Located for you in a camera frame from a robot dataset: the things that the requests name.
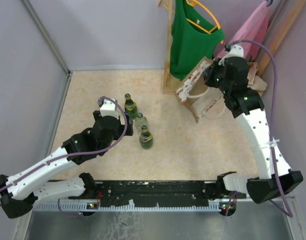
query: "bottle label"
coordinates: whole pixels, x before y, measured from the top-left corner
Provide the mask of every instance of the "bottle label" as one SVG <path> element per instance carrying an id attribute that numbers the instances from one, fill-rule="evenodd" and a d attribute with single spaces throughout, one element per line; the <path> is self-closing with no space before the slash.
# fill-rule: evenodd
<path id="1" fill-rule="evenodd" d="M 146 142 L 150 141 L 152 138 L 153 138 L 152 135 L 150 135 L 150 136 L 143 136 L 143 135 L 141 135 L 139 139 L 140 139 L 143 143 L 146 143 Z"/>
<path id="2" fill-rule="evenodd" d="M 125 104 L 124 107 L 126 108 L 126 110 L 128 111 L 132 111 L 135 107 L 137 106 L 136 103 L 128 103 L 128 104 Z"/>

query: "orange hanger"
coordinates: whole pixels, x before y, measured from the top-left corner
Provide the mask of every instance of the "orange hanger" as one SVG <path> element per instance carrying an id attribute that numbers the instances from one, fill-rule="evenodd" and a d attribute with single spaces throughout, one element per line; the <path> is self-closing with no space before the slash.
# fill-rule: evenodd
<path id="1" fill-rule="evenodd" d="M 166 9 L 169 9 L 169 0 L 165 0 L 165 1 L 166 1 L 166 4 L 163 3 L 163 6 L 164 6 Z M 161 3 L 162 3 L 162 0 L 159 0 L 158 6 L 160 6 Z M 207 11 L 208 14 L 210 14 L 210 16 L 211 16 L 211 17 L 213 18 L 213 20 L 215 21 L 216 26 L 213 27 L 210 31 L 208 31 L 208 30 L 206 30 L 205 28 L 203 28 L 203 27 L 201 27 L 200 25 L 198 25 L 197 23 L 193 22 L 192 20 L 186 18 L 186 20 L 187 20 L 189 23 L 193 24 L 194 26 L 196 26 L 197 28 L 201 29 L 202 31 L 204 31 L 204 32 L 207 33 L 207 34 L 211 34 L 216 28 L 217 28 L 217 29 L 221 29 L 220 23 L 219 23 L 219 21 L 217 20 L 217 18 L 216 18 L 216 17 L 214 16 L 214 14 L 213 14 L 206 6 L 204 6 L 202 3 L 200 3 L 200 2 L 197 1 L 197 0 L 191 0 L 191 2 L 190 2 L 189 0 L 186 0 L 186 3 L 187 3 L 188 5 L 190 5 L 190 6 L 192 6 L 192 7 L 195 7 L 196 5 L 200 5 L 205 11 Z"/>

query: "bottle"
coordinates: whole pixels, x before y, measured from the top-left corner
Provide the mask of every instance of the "bottle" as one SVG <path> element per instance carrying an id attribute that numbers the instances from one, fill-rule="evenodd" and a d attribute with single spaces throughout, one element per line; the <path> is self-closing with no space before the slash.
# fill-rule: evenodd
<path id="1" fill-rule="evenodd" d="M 137 132 L 140 134 L 142 130 L 142 126 L 149 127 L 149 123 L 148 123 L 148 119 L 145 116 L 143 116 L 141 112 L 139 112 L 136 116 L 137 118 L 135 119 L 134 124 L 135 124 L 135 128 Z"/>
<path id="2" fill-rule="evenodd" d="M 153 146 L 153 136 L 149 132 L 148 127 L 145 125 L 142 126 L 141 128 L 141 135 L 139 136 L 139 143 L 144 149 L 150 149 Z"/>
<path id="3" fill-rule="evenodd" d="M 124 104 L 124 109 L 125 112 L 129 113 L 131 119 L 135 119 L 138 114 L 138 107 L 137 104 L 131 99 L 130 94 L 125 94 L 125 104 Z"/>

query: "gray wall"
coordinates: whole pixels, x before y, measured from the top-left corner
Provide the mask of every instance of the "gray wall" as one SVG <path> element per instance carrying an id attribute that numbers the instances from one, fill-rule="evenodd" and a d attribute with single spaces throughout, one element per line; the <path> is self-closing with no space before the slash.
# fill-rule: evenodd
<path id="1" fill-rule="evenodd" d="M 306 6 L 275 54 L 278 68 L 275 136 L 280 150 L 293 170 L 300 170 L 304 181 L 295 194 L 306 222 Z M 271 110 L 273 69 L 270 65 L 263 79 L 268 89 L 263 96 Z"/>
<path id="2" fill-rule="evenodd" d="M 261 2 L 200 1 L 217 17 L 227 41 Z M 157 6 L 159 0 L 30 2 L 71 70 L 164 67 L 168 11 Z M 273 9 L 279 2 L 274 0 Z M 196 8 L 214 22 L 205 10 Z"/>
<path id="3" fill-rule="evenodd" d="M 19 0 L 0 0 L 0 174 L 39 161 L 66 79 Z M 0 208 L 0 240 L 16 219 Z"/>

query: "beige table surface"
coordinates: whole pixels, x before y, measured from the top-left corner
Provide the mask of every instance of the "beige table surface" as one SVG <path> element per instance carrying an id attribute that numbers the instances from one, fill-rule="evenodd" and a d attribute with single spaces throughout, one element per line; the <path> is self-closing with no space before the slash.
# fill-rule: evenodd
<path id="1" fill-rule="evenodd" d="M 96 180 L 215 180 L 228 171 L 257 175 L 249 143 L 232 114 L 216 120 L 192 114 L 175 96 L 162 94 L 162 70 L 101 70 L 73 73 L 56 132 L 53 151 L 73 134 L 94 124 L 101 96 L 123 106 L 131 94 L 139 112 L 148 118 L 154 145 L 141 148 L 139 135 L 124 137 L 104 156 L 89 160 L 56 177 L 68 179 L 91 173 Z M 219 113 L 222 102 L 212 112 Z"/>

